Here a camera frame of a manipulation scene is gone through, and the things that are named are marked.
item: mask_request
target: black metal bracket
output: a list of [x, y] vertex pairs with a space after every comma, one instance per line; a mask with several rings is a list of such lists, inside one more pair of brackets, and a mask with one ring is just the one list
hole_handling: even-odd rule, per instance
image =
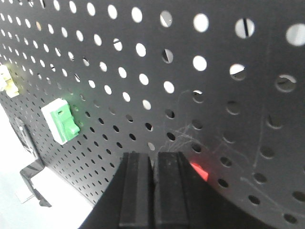
[[124, 154], [79, 229], [101, 228], [274, 229], [218, 194], [182, 153], [159, 153], [153, 173], [147, 155]]
[[21, 142], [24, 148], [31, 154], [33, 154], [35, 157], [35, 161], [33, 163], [29, 164], [20, 171], [20, 175], [29, 190], [31, 191], [31, 193], [39, 200], [40, 206], [51, 207], [51, 204], [40, 194], [38, 190], [34, 188], [33, 183], [31, 182], [32, 177], [40, 173], [45, 168], [45, 165], [38, 154], [38, 151], [31, 139], [29, 130], [27, 129], [24, 122], [19, 118], [15, 118], [15, 121], [23, 137], [23, 140]]

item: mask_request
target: white wall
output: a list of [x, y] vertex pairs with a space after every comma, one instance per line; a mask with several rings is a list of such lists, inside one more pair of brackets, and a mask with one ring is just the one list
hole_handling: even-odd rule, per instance
[[52, 207], [41, 207], [36, 198], [21, 204], [15, 194], [25, 186], [19, 171], [34, 158], [23, 149], [1, 106], [0, 124], [0, 229], [78, 228], [92, 205], [48, 168], [32, 181]]

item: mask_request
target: red light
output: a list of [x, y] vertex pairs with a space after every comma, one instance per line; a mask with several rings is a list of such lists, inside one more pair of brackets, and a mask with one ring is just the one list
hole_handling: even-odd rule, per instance
[[203, 180], [208, 181], [209, 173], [204, 171], [204, 169], [200, 165], [198, 165], [194, 162], [192, 162], [191, 165], [196, 170], [196, 172], [201, 176], [201, 178]]

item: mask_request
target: pegboard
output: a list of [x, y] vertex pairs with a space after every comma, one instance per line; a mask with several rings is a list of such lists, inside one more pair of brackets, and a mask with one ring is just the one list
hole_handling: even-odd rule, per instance
[[[1, 0], [0, 62], [20, 90], [1, 104], [92, 203], [123, 152], [181, 151], [244, 211], [304, 228], [304, 11], [301, 0]], [[63, 146], [41, 113], [56, 98], [81, 128]]]

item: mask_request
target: perforated metal panel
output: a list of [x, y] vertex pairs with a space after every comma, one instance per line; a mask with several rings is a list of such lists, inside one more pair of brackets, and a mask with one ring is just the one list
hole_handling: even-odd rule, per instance
[[[304, 228], [304, 11], [301, 0], [1, 0], [0, 61], [20, 90], [1, 104], [93, 203], [123, 152], [182, 151], [243, 210]], [[63, 146], [41, 113], [56, 98], [81, 128]]]

